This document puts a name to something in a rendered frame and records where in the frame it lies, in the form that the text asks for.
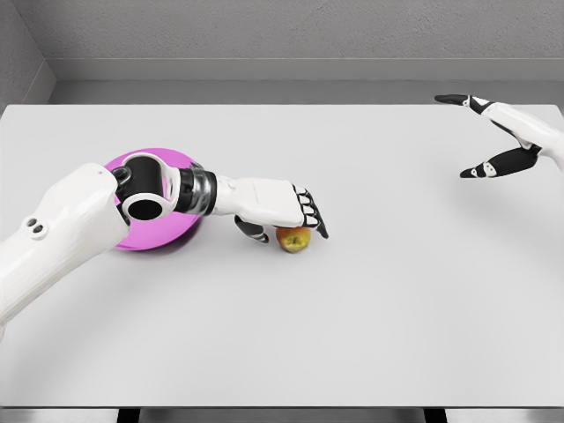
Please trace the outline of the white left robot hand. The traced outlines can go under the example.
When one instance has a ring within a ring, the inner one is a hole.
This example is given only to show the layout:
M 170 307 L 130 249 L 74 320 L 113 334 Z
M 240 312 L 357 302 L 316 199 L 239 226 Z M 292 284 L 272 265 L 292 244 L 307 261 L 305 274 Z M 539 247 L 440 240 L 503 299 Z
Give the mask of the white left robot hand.
M 329 238 L 312 194 L 289 181 L 246 178 L 229 186 L 234 201 L 234 223 L 249 238 L 268 243 L 266 226 L 315 229 Z

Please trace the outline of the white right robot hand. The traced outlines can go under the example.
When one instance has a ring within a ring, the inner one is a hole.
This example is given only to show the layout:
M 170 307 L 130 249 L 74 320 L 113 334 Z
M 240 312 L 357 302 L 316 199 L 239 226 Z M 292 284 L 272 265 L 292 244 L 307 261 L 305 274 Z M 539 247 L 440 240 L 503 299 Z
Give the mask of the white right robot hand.
M 490 101 L 470 94 L 439 94 L 434 100 L 464 108 L 486 118 L 512 136 L 517 148 L 501 152 L 491 159 L 467 168 L 462 179 L 497 178 L 534 167 L 540 157 L 551 159 L 564 174 L 564 131 L 512 105 Z

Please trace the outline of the yellow red apple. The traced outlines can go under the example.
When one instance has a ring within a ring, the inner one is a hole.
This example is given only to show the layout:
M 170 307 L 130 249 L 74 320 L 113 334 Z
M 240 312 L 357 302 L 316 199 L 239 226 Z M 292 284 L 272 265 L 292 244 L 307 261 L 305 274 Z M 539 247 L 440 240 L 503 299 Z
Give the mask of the yellow red apple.
M 311 240 L 310 229 L 303 226 L 293 228 L 277 227 L 275 235 L 278 245 L 289 253 L 302 251 Z

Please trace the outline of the pink round plate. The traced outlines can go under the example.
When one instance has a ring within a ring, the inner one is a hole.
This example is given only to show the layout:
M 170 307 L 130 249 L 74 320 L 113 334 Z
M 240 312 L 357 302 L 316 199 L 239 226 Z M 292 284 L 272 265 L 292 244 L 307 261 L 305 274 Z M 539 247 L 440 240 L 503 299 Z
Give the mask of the pink round plate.
M 156 155 L 170 167 L 188 168 L 195 163 L 190 156 L 183 152 L 167 148 L 144 148 L 126 152 L 112 159 L 105 165 L 105 168 L 111 171 L 119 167 L 127 157 L 137 152 Z M 117 249 L 133 251 L 160 248 L 186 234 L 199 220 L 200 217 L 197 215 L 183 214 L 175 211 L 156 220 L 132 220 L 128 236 L 115 247 Z

